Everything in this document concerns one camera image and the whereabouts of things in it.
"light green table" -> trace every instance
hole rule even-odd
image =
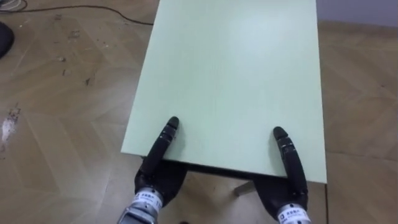
[[[285,175],[282,126],[326,183],[315,0],[161,0],[122,152],[146,155],[171,116],[168,159]]]

